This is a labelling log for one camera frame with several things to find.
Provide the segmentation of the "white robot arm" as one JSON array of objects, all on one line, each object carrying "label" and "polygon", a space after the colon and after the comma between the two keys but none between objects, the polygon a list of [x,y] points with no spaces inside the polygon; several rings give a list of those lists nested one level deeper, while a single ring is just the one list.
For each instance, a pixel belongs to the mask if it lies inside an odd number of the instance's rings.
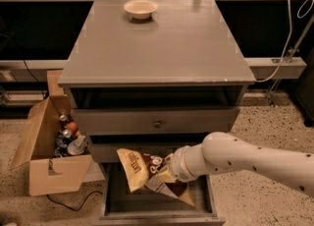
[{"label": "white robot arm", "polygon": [[247,170],[314,197],[314,155],[253,145],[215,132],[202,143],[180,147],[157,174],[161,181],[187,183],[200,176]]}]

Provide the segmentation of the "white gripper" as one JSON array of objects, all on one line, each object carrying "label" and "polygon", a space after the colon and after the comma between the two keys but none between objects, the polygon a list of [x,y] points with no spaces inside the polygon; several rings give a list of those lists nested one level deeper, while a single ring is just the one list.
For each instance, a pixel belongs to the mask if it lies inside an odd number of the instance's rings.
[{"label": "white gripper", "polygon": [[165,162],[170,164],[162,168],[156,177],[164,183],[175,183],[177,180],[187,183],[194,181],[198,175],[192,172],[196,157],[200,155],[198,145],[184,146],[165,157]]}]

